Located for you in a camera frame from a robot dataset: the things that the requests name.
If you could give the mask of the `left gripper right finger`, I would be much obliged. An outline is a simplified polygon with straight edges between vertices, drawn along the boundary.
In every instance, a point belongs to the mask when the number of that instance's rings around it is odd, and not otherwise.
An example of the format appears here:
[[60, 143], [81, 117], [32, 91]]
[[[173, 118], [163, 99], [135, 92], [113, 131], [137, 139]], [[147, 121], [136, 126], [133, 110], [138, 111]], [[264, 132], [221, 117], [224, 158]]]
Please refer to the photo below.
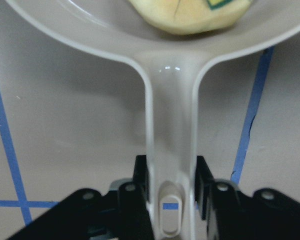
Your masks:
[[203, 156], [194, 189], [209, 240], [300, 240], [300, 202], [278, 190], [247, 196], [233, 181], [214, 178]]

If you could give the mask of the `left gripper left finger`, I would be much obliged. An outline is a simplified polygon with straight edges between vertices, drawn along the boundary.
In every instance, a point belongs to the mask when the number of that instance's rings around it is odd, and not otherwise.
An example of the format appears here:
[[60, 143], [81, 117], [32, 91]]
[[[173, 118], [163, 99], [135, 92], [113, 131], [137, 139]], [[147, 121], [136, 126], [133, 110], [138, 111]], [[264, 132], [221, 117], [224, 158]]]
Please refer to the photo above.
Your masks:
[[153, 240], [147, 210], [149, 174], [145, 155], [135, 159], [132, 179], [101, 195], [82, 188], [12, 236], [11, 240]]

